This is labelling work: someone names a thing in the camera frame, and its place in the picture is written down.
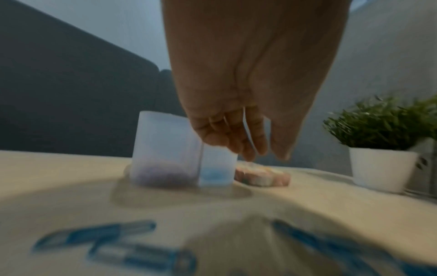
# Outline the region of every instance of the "green plant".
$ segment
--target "green plant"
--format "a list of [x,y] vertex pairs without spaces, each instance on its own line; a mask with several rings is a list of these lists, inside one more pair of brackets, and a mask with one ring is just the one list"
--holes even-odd
[[397,98],[374,97],[323,121],[349,147],[405,151],[422,139],[437,138],[437,96],[401,105]]

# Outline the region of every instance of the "pink object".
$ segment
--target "pink object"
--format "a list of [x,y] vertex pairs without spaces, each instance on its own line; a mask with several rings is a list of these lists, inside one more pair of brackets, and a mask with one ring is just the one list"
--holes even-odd
[[290,174],[251,162],[238,163],[234,179],[257,187],[284,187],[290,183]]

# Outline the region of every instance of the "white pot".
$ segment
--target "white pot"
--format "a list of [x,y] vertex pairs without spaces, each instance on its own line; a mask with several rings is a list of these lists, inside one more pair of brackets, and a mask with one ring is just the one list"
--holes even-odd
[[349,153],[355,184],[391,193],[404,191],[419,157],[412,151],[362,148],[349,148]]

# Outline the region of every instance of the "hand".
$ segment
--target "hand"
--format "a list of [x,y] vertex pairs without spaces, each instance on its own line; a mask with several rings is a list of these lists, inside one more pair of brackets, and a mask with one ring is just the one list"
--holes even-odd
[[202,140],[288,159],[335,57],[350,0],[163,0],[179,99]]

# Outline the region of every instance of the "white table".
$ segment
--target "white table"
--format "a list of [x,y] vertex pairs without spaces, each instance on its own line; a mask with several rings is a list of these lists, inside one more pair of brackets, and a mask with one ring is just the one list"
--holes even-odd
[[283,168],[284,188],[156,190],[123,178],[128,158],[0,151],[0,275],[138,275],[84,260],[89,249],[30,254],[43,235],[63,228],[155,219],[150,244],[181,246],[219,223],[250,214],[303,228],[346,233],[390,252],[437,264],[437,205],[350,185],[349,177]]

